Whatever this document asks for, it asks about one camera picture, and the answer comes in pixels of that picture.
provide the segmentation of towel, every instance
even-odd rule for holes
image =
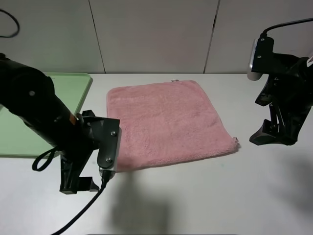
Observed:
[[[107,94],[109,118],[120,119],[117,170],[200,160],[236,150],[204,90],[195,81],[119,87]]]

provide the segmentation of green tray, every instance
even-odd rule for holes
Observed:
[[[72,113],[80,111],[92,78],[86,73],[46,73],[52,78],[55,93]],[[0,107],[0,157],[35,158],[51,149],[23,121]]]

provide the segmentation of table surface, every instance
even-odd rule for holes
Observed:
[[[255,146],[248,140],[269,118],[254,103],[266,78],[245,74],[92,74],[82,110],[106,116],[115,87],[194,80],[239,139],[238,152],[186,164],[117,174],[92,207],[64,234],[311,235],[313,231],[313,116],[294,146]],[[100,183],[95,151],[82,175]],[[94,196],[60,193],[56,158],[43,172],[32,159],[0,159],[0,227],[4,235],[49,235]]]

